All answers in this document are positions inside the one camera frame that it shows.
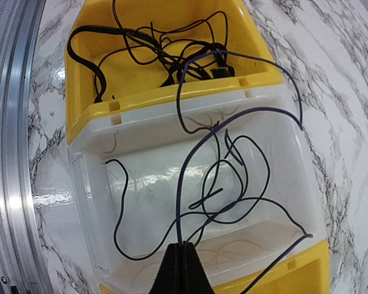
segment white bin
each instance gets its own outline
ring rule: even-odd
[[[244,109],[270,106],[297,113],[286,85],[226,92],[181,102],[189,129],[224,121]],[[281,203],[293,219],[314,238],[303,241],[288,257],[326,239],[321,197],[304,134],[295,122],[279,113],[245,115],[228,126],[231,138],[248,135],[265,152],[271,167],[269,187],[264,197]],[[164,249],[176,243],[175,228],[165,245],[142,262],[125,259],[113,244],[113,230],[120,212],[125,176],[116,163],[120,160],[129,173],[125,213],[118,242],[132,256],[151,252],[161,241],[175,217],[178,174],[185,157],[205,135],[188,135],[178,122],[175,103],[129,111],[95,119],[70,145],[69,160],[76,201],[86,245],[98,282],[116,293],[148,293],[161,263]],[[224,131],[218,134],[221,153]],[[266,181],[266,166],[259,151],[248,141],[239,141],[250,175],[246,197],[258,197]],[[204,173],[217,159],[216,144],[210,139],[191,160],[183,182],[182,213],[200,198]],[[228,160],[243,170],[232,158]],[[210,211],[235,200],[239,182],[227,165],[221,166],[215,185],[224,191],[207,203]],[[241,216],[253,201],[238,204],[222,220]],[[182,220],[186,239],[205,220],[188,216]],[[264,269],[302,232],[277,206],[259,202],[242,222],[235,225],[210,224],[197,252],[212,286]]]

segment white plastic container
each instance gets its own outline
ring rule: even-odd
[[[297,113],[286,85],[226,92],[182,101],[186,125],[222,122],[244,109],[270,106]],[[303,241],[288,257],[326,239],[321,197],[304,134],[295,122],[279,113],[245,115],[228,126],[232,139],[248,135],[265,152],[271,167],[270,184],[264,195],[281,203],[293,219],[314,238]],[[129,111],[90,121],[69,147],[69,159],[86,245],[98,282],[116,293],[148,293],[164,249],[176,243],[175,228],[164,246],[142,262],[125,259],[113,244],[113,230],[120,212],[125,176],[116,163],[120,160],[129,173],[123,222],[118,242],[129,255],[142,256],[161,241],[175,217],[175,197],[180,169],[192,147],[205,135],[188,135],[178,122],[174,103]],[[224,131],[218,134],[221,153]],[[248,141],[237,143],[249,175],[246,197],[258,197],[266,181],[266,166],[259,151]],[[199,200],[206,170],[216,161],[216,143],[210,139],[191,160],[183,182],[182,213]],[[228,160],[242,168],[232,157]],[[235,200],[239,182],[228,166],[222,165],[216,189],[224,191],[207,204],[210,211]],[[221,220],[241,216],[253,204],[238,204]],[[204,216],[182,220],[187,239],[205,221]],[[264,269],[302,232],[277,206],[259,202],[242,222],[235,225],[210,224],[197,252],[212,286]]]

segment white marble countertop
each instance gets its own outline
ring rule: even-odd
[[[332,293],[368,293],[368,12],[359,0],[245,0],[297,79],[328,229]],[[97,293],[65,140],[64,47],[83,0],[47,0],[29,103],[29,163],[55,293]]]

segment yellow plastic container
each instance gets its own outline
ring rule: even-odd
[[[151,21],[156,29],[164,31],[176,29],[207,18],[218,10],[226,12],[228,16],[229,51],[273,60],[242,0],[117,1],[117,13],[121,23],[126,28],[134,29],[149,26]],[[225,26],[222,15],[210,19],[210,24],[216,41],[223,43]],[[82,25],[117,26],[112,13],[112,0],[86,0],[73,28]],[[211,42],[210,31],[206,24],[170,37],[172,40],[188,37]],[[176,46],[172,45],[168,52],[178,55],[184,45],[185,43],[181,42]],[[72,47],[81,57],[98,64],[107,53],[124,48],[125,45],[122,36],[83,32],[74,37]],[[141,61],[155,57],[145,48],[137,48],[133,52]],[[208,81],[187,78],[182,99],[282,82],[279,71],[272,65],[235,56],[228,56],[228,64],[235,68],[236,77]],[[104,102],[94,104],[96,91],[93,86],[93,73],[72,60],[66,53],[66,128],[69,144],[92,119],[171,102],[175,99],[177,85],[159,87],[167,78],[167,72],[158,62],[149,66],[139,66],[127,51],[123,51],[108,57],[101,69],[107,80],[107,91],[102,97]]]
[[[217,286],[215,294],[241,293],[260,272]],[[101,294],[114,294],[103,285]],[[248,294],[329,294],[328,243],[323,241],[273,267]]]

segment marble surface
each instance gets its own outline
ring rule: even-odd
[[[368,293],[368,12],[359,0],[245,0],[305,100],[323,195],[332,293]],[[65,139],[64,46],[83,0],[47,0],[29,101],[29,163],[55,293],[97,293],[74,203]]]

